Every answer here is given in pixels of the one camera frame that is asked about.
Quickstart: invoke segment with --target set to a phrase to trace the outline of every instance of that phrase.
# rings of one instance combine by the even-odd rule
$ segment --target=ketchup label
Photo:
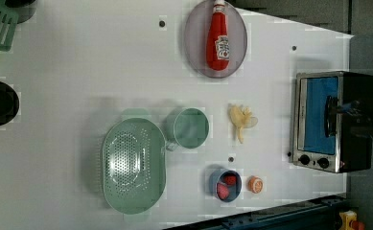
[[[230,48],[228,46],[228,37],[226,35],[220,35],[216,41],[216,52],[217,59],[226,59],[230,57]]]

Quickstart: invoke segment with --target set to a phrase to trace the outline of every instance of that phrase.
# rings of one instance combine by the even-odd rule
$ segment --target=orange object
[[[248,188],[252,193],[254,194],[260,193],[263,187],[264,187],[264,183],[262,179],[256,176],[252,176],[251,179],[249,179]]]
[[[210,68],[217,71],[227,68],[230,56],[225,18],[224,0],[216,0],[207,36],[206,61]]]
[[[342,219],[342,225],[339,230],[365,230],[365,225],[357,221],[357,213],[354,211],[347,211],[339,213]]]
[[[365,225],[363,222],[359,222],[356,220],[350,221],[350,227],[352,227],[354,230],[365,230]]]

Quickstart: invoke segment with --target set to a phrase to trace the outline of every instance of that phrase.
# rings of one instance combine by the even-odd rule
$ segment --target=red food item
[[[352,221],[350,221],[350,227],[355,229],[355,230],[364,230],[365,229],[365,224],[363,224],[363,222],[359,222],[357,220],[352,220]]]
[[[225,2],[214,3],[210,31],[207,36],[206,61],[210,68],[220,71],[227,67],[230,56],[227,28],[225,25]]]
[[[233,186],[237,183],[237,177],[234,174],[225,175],[222,181],[229,186]]]
[[[227,186],[217,183],[217,196],[219,196],[220,199],[226,199],[230,195],[230,191],[228,191]]]

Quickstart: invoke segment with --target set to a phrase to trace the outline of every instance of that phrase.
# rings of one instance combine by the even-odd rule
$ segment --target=bottle cap
[[[225,1],[224,0],[215,0],[214,5],[224,5],[225,6]]]

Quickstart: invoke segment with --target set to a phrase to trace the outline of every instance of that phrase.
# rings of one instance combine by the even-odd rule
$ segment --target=oven knob
[[[303,165],[308,165],[309,162],[311,162],[311,158],[309,158],[308,155],[301,155],[301,156],[299,157],[299,161],[300,161],[300,163],[302,163]]]
[[[327,169],[327,167],[329,167],[329,160],[326,158],[320,158],[317,161],[317,164],[321,167],[321,169]]]

